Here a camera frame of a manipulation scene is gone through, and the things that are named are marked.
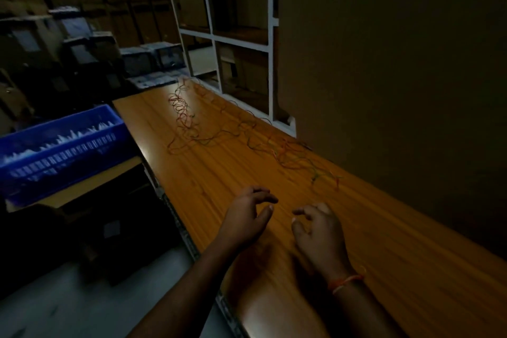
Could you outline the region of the beige side table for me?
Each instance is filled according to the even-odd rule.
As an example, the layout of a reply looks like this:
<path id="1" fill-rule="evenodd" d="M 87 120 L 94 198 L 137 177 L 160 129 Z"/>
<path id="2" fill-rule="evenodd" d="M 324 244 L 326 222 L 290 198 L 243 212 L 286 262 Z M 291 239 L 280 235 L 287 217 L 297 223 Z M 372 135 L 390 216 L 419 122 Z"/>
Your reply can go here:
<path id="1" fill-rule="evenodd" d="M 44 205 L 52 208 L 60 208 L 71 201 L 83 196 L 92 190 L 116 179 L 120 175 L 127 173 L 131 169 L 142 164 L 142 159 L 139 156 L 133 157 L 125 162 L 122 162 L 112 168 L 100 172 L 92 177 L 60 190 L 46 198 L 43 198 L 32 205 Z"/>

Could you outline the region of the person's right hand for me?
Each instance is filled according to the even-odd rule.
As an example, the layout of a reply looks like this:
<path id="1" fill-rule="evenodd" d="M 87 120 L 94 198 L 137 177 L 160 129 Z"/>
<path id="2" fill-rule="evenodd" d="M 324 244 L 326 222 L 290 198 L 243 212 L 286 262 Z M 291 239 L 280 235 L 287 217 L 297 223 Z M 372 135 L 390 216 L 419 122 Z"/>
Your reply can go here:
<path id="1" fill-rule="evenodd" d="M 306 229 L 305 243 L 296 243 L 314 269 L 326 280 L 331 273 L 352 267 L 338 216 L 325 203 L 292 211 Z"/>

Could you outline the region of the dark cardboard box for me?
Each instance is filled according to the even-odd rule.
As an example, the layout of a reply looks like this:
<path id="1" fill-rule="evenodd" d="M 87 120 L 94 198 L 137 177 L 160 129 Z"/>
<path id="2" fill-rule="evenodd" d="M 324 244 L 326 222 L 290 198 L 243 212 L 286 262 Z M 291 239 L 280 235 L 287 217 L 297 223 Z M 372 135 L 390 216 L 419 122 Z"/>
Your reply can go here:
<path id="1" fill-rule="evenodd" d="M 55 210 L 85 283 L 115 286 L 180 243 L 142 164 Z"/>

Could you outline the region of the large brown cardboard sheet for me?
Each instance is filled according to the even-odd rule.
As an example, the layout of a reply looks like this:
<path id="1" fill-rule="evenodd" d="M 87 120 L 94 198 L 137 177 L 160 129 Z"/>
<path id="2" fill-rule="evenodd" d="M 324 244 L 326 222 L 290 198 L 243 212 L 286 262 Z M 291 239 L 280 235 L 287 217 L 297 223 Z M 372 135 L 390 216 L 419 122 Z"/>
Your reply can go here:
<path id="1" fill-rule="evenodd" d="M 278 0 L 278 16 L 298 139 L 507 260 L 507 0 Z"/>

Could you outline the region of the orange thread wristband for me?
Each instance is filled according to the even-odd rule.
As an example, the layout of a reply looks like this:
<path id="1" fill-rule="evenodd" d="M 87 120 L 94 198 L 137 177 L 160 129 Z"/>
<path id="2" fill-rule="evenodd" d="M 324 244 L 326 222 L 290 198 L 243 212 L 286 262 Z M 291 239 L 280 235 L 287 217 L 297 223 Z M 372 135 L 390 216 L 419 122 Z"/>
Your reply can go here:
<path id="1" fill-rule="evenodd" d="M 327 290 L 334 295 L 349 283 L 363 280 L 364 274 L 357 272 L 354 268 L 348 267 L 344 270 L 331 273 L 330 277 L 326 279 Z"/>

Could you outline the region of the white parts in crate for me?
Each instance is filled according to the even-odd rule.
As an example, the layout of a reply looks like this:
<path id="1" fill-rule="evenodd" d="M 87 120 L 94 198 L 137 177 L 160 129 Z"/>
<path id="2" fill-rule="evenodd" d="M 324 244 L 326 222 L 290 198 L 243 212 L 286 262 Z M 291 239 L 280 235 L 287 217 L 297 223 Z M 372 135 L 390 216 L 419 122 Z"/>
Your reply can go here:
<path id="1" fill-rule="evenodd" d="M 6 164 L 10 162 L 14 162 L 17 160 L 24 159 L 28 156 L 34 155 L 38 152 L 54 148 L 58 145 L 65 144 L 77 139 L 80 139 L 87 135 L 93 135 L 95 133 L 98 133 L 100 131 L 106 130 L 110 127 L 112 127 L 114 124 L 111 121 L 108 121 L 106 123 L 98 123 L 97 126 L 93 125 L 90 128 L 87 128 L 83 131 L 77 131 L 74 132 L 71 130 L 71 134 L 67 136 L 58 135 L 57 138 L 50 140 L 50 141 L 44 141 L 41 146 L 27 146 L 25 150 L 23 151 L 12 151 L 12 152 L 4 152 L 3 154 L 0 154 L 0 164 Z"/>

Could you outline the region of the stack of grey printed boxes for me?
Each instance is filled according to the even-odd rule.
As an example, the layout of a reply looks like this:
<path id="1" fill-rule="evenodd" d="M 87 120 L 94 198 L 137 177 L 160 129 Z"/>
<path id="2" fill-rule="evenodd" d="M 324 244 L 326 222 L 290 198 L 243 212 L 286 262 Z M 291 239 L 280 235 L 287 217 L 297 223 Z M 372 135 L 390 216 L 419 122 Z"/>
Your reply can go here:
<path id="1" fill-rule="evenodd" d="M 181 44 L 153 42 L 119 47 L 111 31 L 100 31 L 76 7 L 47 15 L 0 18 L 0 69 L 11 77 L 87 65 L 110 66 L 125 78 L 144 78 L 185 67 Z"/>

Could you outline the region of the blue plastic crate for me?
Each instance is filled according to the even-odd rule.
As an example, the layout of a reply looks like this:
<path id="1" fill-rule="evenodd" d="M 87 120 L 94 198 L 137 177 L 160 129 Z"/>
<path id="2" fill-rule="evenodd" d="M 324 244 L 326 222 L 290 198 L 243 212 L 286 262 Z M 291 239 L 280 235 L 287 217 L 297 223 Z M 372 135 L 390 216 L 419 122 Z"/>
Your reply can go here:
<path id="1" fill-rule="evenodd" d="M 125 123 L 109 105 L 0 137 L 0 154 L 18 152 L 108 121 L 114 125 L 106 130 L 0 164 L 0 196 L 25 207 L 137 155 Z"/>

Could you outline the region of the white shelving unit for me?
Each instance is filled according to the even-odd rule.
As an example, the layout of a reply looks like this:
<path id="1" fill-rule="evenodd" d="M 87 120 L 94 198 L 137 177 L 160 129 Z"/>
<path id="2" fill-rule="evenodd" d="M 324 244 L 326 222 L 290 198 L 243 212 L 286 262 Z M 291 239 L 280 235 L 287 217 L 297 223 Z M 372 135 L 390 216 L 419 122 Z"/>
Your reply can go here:
<path id="1" fill-rule="evenodd" d="M 295 118 L 277 102 L 278 0 L 171 0 L 181 40 L 211 42 L 210 71 L 184 45 L 190 75 L 289 136 Z"/>

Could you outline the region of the person's left hand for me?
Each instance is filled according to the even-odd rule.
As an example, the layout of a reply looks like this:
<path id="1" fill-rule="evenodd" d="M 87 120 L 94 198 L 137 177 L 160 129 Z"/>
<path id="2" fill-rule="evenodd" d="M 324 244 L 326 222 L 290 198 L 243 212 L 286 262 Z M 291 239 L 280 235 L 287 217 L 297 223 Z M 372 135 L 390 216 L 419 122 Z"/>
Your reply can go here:
<path id="1" fill-rule="evenodd" d="M 268 188 L 248 186 L 231 202 L 215 241 L 236 255 L 253 244 L 262 233 L 255 233 L 254 219 L 264 207 L 278 203 Z"/>

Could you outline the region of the person's right forearm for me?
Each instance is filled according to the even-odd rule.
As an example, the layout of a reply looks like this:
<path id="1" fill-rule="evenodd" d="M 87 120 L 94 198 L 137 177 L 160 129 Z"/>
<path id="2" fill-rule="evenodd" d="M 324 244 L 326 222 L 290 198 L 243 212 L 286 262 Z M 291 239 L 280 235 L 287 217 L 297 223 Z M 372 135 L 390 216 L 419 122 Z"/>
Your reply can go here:
<path id="1" fill-rule="evenodd" d="M 409 338 L 363 281 L 333 295 L 357 338 Z"/>

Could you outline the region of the person's left forearm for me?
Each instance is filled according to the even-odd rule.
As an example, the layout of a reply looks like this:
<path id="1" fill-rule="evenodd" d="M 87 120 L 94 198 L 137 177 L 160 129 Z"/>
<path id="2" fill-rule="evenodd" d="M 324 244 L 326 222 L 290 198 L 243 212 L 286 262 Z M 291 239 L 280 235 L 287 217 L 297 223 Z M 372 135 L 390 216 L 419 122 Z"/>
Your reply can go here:
<path id="1" fill-rule="evenodd" d="M 126 338 L 199 338 L 239 245 L 216 238 Z"/>

